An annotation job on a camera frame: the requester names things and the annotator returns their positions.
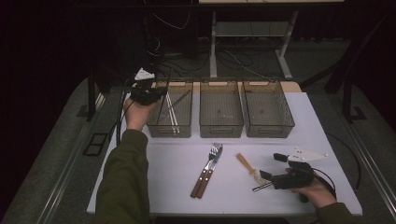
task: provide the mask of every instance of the gray carpet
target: gray carpet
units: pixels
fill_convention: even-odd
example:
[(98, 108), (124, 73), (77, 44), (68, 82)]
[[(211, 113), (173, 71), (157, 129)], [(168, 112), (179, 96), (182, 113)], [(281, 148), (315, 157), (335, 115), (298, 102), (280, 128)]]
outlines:
[[(256, 76), (247, 70), (249, 69), (261, 75), (281, 77), (273, 52), (277, 44), (274, 39), (244, 40), (237, 43), (224, 39), (218, 43), (218, 76)], [(199, 55), (198, 60), (177, 58), (175, 54), (168, 55), (168, 63), (164, 63), (166, 66), (160, 67), (160, 70), (166, 74), (168, 66), (173, 66), (178, 76), (197, 79), (208, 77), (208, 45), (205, 41), (201, 45), (203, 53)], [(285, 57), (293, 80), (302, 82), (337, 62), (347, 46), (348, 42), (338, 40), (319, 43), (291, 41)], [(395, 132), (357, 88), (353, 91), (352, 104), (361, 108), (367, 120), (356, 120), (353, 124), (345, 122), (340, 112), (342, 96), (340, 93), (326, 94), (323, 90), (326, 81), (327, 77), (304, 91), (308, 93), (351, 186), (356, 186), (358, 170), (352, 153), (347, 148), (350, 147), (359, 157), (358, 148), (361, 146), (358, 146), (350, 129), (356, 130), (361, 140), (358, 142), (367, 148), (389, 186), (396, 189), (396, 178), (393, 174), (396, 168)], [(106, 94), (106, 100), (98, 108), (94, 119), (87, 122), (86, 117), (78, 116), (80, 109), (87, 105), (86, 80), (76, 88), (2, 223), (36, 223), (40, 215), (42, 216), (38, 223), (92, 221), (92, 215), (87, 214), (86, 209), (105, 152), (103, 151), (99, 157), (86, 157), (82, 155), (82, 150), (93, 133), (110, 132), (116, 118), (119, 99), (120, 88), (115, 88), (110, 94)], [(362, 223), (396, 223), (373, 176), (362, 161), (361, 184), (357, 196), (363, 208), (363, 217), (359, 217)], [(316, 217), (286, 217), (286, 220), (291, 224), (306, 224), (316, 220)], [(264, 219), (238, 219), (238, 223), (264, 223)]]

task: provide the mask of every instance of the knife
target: knife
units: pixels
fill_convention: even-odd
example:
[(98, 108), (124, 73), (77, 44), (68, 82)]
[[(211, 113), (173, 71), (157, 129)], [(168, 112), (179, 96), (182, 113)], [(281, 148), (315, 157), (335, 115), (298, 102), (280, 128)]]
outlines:
[(202, 198), (202, 196), (204, 195), (204, 191), (206, 189), (207, 183), (209, 182), (210, 177), (213, 175), (213, 171), (215, 170), (216, 165), (218, 164), (218, 160), (221, 156), (221, 152), (222, 152), (222, 144), (219, 144), (219, 151), (216, 154), (215, 159), (210, 164), (209, 171), (206, 173), (205, 178), (202, 180), (201, 187), (198, 189), (198, 193), (196, 197), (199, 199)]

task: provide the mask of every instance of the green sleeve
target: green sleeve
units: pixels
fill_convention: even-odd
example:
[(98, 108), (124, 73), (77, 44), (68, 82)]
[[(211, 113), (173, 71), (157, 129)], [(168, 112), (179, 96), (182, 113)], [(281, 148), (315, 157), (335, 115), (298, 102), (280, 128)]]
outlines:
[(110, 152), (96, 194), (94, 223), (149, 223), (147, 144), (143, 133), (127, 130)]
[(344, 203), (333, 203), (319, 208), (317, 216), (321, 224), (358, 224)]

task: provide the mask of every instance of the plastic storage bin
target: plastic storage bin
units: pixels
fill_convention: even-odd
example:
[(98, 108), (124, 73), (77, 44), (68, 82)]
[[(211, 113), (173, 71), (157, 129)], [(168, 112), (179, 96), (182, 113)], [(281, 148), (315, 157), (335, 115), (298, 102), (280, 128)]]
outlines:
[[(167, 86), (167, 78), (158, 78), (156, 87)], [(151, 137), (191, 137), (192, 78), (171, 78), (168, 95), (156, 105), (148, 118)]]
[(235, 78), (201, 78), (199, 122), (203, 138), (241, 137), (244, 118)]
[(247, 137), (289, 136), (294, 120), (278, 80), (269, 77), (245, 78), (241, 92)]

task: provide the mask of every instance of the floor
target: floor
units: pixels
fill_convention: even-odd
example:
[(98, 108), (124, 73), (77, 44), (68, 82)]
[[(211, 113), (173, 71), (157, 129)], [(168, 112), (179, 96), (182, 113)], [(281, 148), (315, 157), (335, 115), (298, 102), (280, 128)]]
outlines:
[[(208, 77), (210, 46), (205, 38), (199, 41), (197, 59), (186, 58), (177, 50), (168, 49), (165, 60), (158, 67), (158, 74), (167, 75), (170, 67), (173, 67), (175, 76), (194, 77), (197, 80), (199, 77)], [(301, 83), (336, 63), (348, 44), (343, 40), (291, 41), (285, 58), (292, 80)], [(219, 39), (216, 45), (218, 77), (262, 75), (282, 78), (274, 54), (278, 45), (279, 39), (276, 38)], [(364, 224), (396, 223), (395, 211), (389, 209), (395, 202), (392, 189), (396, 189), (396, 177), (393, 174), (396, 169), (396, 163), (393, 162), (396, 156), (396, 133), (358, 88), (353, 89), (352, 105), (358, 106), (367, 119), (348, 123), (341, 115), (342, 91), (327, 94), (323, 90), (327, 79), (325, 77), (303, 91), (307, 92), (351, 186), (359, 187), (356, 195), (363, 209), (363, 216), (359, 220)], [(110, 133), (119, 99), (120, 87), (114, 87), (110, 93), (98, 98), (97, 113), (91, 122), (87, 122), (83, 113), (87, 105), (86, 80), (76, 88), (10, 206), (4, 224), (36, 223), (37, 220), (38, 223), (92, 221), (92, 215), (86, 213), (86, 208), (105, 153), (99, 157), (87, 157), (82, 156), (82, 151), (93, 133)], [(361, 178), (354, 155), (361, 166)], [(315, 216), (284, 218), (290, 224), (307, 224), (316, 220)], [(156, 221), (166, 223), (160, 218)], [(275, 223), (263, 218), (234, 219), (233, 222), (206, 221)]]

